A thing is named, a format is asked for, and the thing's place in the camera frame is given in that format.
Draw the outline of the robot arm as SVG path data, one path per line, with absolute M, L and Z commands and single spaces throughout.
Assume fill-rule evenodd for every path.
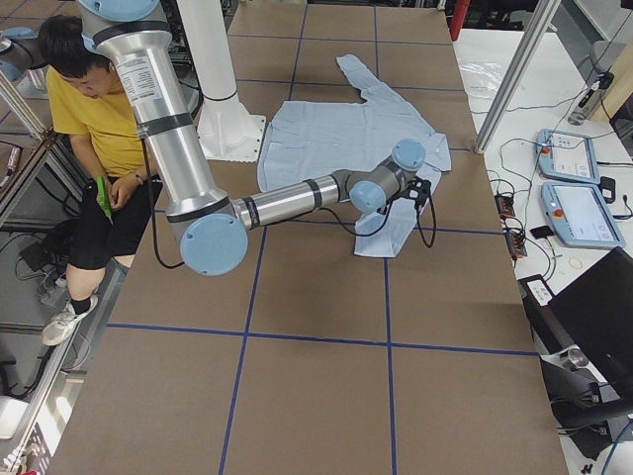
M 199 119 L 185 103 L 168 48 L 171 33 L 157 1 L 83 1 L 84 42 L 115 66 L 166 186 L 167 219 L 184 263 L 208 276 L 244 259 L 249 231 L 351 201 L 370 214 L 400 198 L 425 159 L 414 140 L 398 142 L 369 171 L 337 170 L 278 190 L 231 199 L 209 165 L 211 156 L 257 151 L 264 120 L 241 104 L 222 7 L 217 1 L 177 5 L 204 97 Z

